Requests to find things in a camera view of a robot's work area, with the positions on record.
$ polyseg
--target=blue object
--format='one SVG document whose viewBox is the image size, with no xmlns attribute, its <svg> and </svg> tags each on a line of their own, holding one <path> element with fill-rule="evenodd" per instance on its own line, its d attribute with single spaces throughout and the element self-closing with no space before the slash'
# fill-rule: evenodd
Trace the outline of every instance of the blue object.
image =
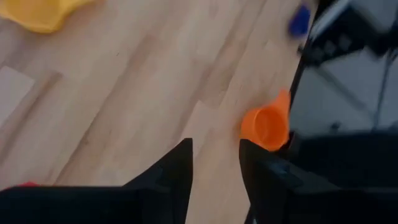
<svg viewBox="0 0 398 224">
<path fill-rule="evenodd" d="M 308 33 L 311 11 L 302 4 L 289 24 L 289 34 L 294 38 L 303 37 Z"/>
</svg>

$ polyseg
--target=black plastic part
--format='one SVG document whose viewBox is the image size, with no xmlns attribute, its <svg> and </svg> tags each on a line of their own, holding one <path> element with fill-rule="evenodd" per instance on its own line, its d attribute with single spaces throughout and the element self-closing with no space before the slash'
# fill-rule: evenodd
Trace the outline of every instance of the black plastic part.
<svg viewBox="0 0 398 224">
<path fill-rule="evenodd" d="M 295 165 L 344 188 L 398 189 L 398 134 L 356 133 L 302 141 Z"/>
<path fill-rule="evenodd" d="M 333 146 L 335 149 L 349 151 L 349 148 L 344 147 L 342 142 L 336 141 L 337 139 L 330 140 L 336 142 Z M 298 157 L 305 155 L 309 158 L 303 150 L 305 151 L 305 149 L 300 150 Z M 328 176 L 301 169 L 248 140 L 242 140 L 240 143 L 239 159 L 251 203 L 251 213 L 257 223 L 359 223 L 381 220 L 396 223 L 398 221 L 396 187 L 344 188 L 330 182 Z"/>
<path fill-rule="evenodd" d="M 336 0 L 319 0 L 318 1 L 319 2 L 318 9 L 317 9 L 317 11 L 315 13 L 314 21 L 317 20 L 322 15 L 322 13 L 325 12 L 328 9 L 328 7 L 330 7 L 335 1 Z M 297 88 L 299 87 L 299 83 L 300 83 L 301 77 L 303 75 L 304 68 L 306 66 L 308 66 L 306 64 L 307 59 L 302 56 L 302 52 L 305 49 L 309 48 L 310 44 L 311 44 L 310 40 L 307 40 L 305 42 L 304 46 L 300 46 L 299 47 L 298 52 L 297 52 L 298 54 L 301 55 L 301 57 L 300 57 L 300 62 L 298 63 L 297 70 L 296 70 L 295 75 L 294 75 L 292 86 L 290 87 L 290 95 L 291 95 L 291 99 L 292 99 L 290 101 L 290 107 L 292 107 L 292 105 L 293 105 L 294 96 L 295 96 L 295 94 L 297 92 Z"/>
<path fill-rule="evenodd" d="M 0 223 L 185 223 L 193 177 L 184 139 L 122 187 L 13 187 L 0 192 Z"/>
<path fill-rule="evenodd" d="M 347 7 L 337 19 L 304 49 L 300 49 L 306 65 L 319 66 L 335 58 L 362 50 L 365 47 L 377 57 L 398 46 L 398 27 L 379 32 L 354 7 Z"/>
</svg>

